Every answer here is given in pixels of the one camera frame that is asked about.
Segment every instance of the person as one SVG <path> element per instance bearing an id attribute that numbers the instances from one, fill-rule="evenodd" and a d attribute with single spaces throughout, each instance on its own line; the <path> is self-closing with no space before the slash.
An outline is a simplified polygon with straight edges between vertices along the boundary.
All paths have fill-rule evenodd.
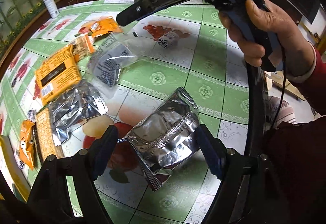
<path id="1" fill-rule="evenodd" d="M 252 0 L 246 1 L 250 20 L 257 28 L 277 34 L 286 54 L 288 80 L 318 113 L 326 115 L 326 64 L 290 16 L 274 3 L 265 2 L 271 12 L 260 10 Z M 245 60 L 259 67 L 264 47 L 244 39 L 225 13 L 220 12 L 219 18 L 229 30 L 229 37 L 238 43 Z M 282 122 L 265 134 L 268 141 L 264 151 L 276 168 L 292 223 L 313 223 L 313 220 L 320 223 L 325 219 L 325 129 L 326 116 L 306 124 Z"/>

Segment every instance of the floral wall mural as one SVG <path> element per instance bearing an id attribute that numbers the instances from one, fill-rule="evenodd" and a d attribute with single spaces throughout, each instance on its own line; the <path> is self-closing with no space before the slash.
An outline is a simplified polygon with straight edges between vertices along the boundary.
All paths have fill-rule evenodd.
<path id="1" fill-rule="evenodd" d="M 0 58 L 22 29 L 44 8 L 43 0 L 0 0 Z"/>

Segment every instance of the dark red clothing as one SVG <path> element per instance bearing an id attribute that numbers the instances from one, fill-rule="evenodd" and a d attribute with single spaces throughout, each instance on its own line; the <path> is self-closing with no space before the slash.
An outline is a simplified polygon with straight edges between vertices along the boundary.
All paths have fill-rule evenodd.
<path id="1" fill-rule="evenodd" d="M 321 115 L 326 115 L 326 64 L 316 51 L 312 75 L 292 83 Z M 293 223 L 326 219 L 326 117 L 307 124 L 281 123 L 268 142 L 267 154 L 275 165 L 288 198 Z"/>

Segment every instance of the human hand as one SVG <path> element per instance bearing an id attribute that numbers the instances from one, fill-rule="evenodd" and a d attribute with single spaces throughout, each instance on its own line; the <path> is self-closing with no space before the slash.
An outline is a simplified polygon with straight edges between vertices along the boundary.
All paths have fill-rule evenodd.
<path id="1" fill-rule="evenodd" d="M 246 1 L 246 10 L 252 23 L 261 30 L 274 32 L 278 35 L 280 44 L 286 53 L 286 67 L 293 76 L 303 75 L 310 70 L 314 62 L 314 51 L 311 45 L 302 36 L 299 28 L 290 16 L 279 6 L 269 0 L 265 0 L 266 6 L 271 12 L 265 12 L 257 7 L 252 0 Z M 231 40 L 238 43 L 244 53 L 245 60 L 255 66 L 261 65 L 261 58 L 265 55 L 262 45 L 247 41 L 240 29 L 232 23 L 223 12 L 219 12 L 222 25 L 229 30 Z M 272 54 L 273 60 L 280 61 L 281 53 Z"/>

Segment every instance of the metal bolt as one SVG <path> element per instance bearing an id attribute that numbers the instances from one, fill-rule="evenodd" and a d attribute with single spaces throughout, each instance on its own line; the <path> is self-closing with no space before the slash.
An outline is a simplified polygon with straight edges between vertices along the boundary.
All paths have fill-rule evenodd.
<path id="1" fill-rule="evenodd" d="M 78 153 L 79 153 L 80 155 L 86 155 L 87 152 L 88 152 L 87 149 L 81 149 Z"/>
<path id="2" fill-rule="evenodd" d="M 227 152 L 229 155 L 233 155 L 233 154 L 235 154 L 235 150 L 232 149 L 232 148 L 228 148 L 228 149 L 226 150 L 226 152 Z"/>
<path id="3" fill-rule="evenodd" d="M 51 154 L 46 158 L 49 162 L 53 161 L 55 159 L 55 155 Z"/>
<path id="4" fill-rule="evenodd" d="M 263 161 L 266 161 L 266 160 L 268 159 L 268 156 L 267 156 L 266 154 L 262 153 L 262 154 L 260 155 L 260 158 L 261 158 Z"/>

